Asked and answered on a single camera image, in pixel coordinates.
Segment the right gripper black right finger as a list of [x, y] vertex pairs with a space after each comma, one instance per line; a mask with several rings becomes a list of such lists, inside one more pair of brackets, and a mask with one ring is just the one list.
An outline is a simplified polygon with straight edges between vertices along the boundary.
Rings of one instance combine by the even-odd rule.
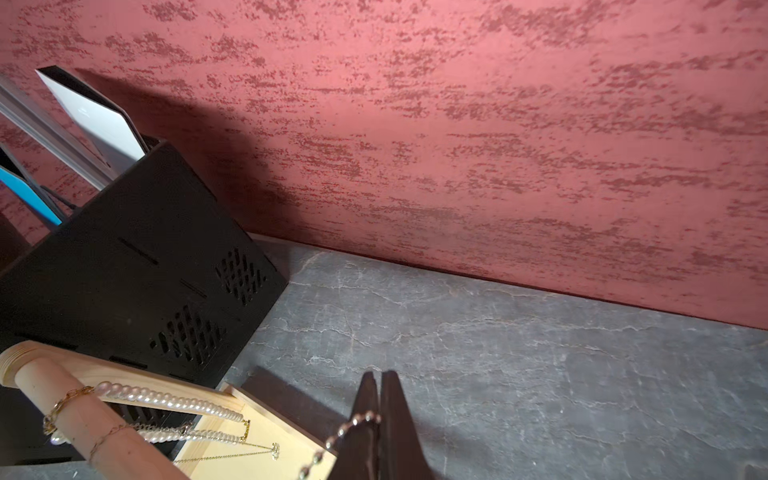
[[395, 371], [382, 373], [379, 468], [384, 480], [432, 480], [408, 403]]

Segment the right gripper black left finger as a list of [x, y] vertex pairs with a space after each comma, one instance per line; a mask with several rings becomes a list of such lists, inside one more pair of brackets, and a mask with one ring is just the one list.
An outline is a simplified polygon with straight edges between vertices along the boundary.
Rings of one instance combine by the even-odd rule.
[[337, 458], [329, 480], [378, 478], [379, 393], [372, 372], [363, 374], [348, 422], [351, 426], [336, 447]]

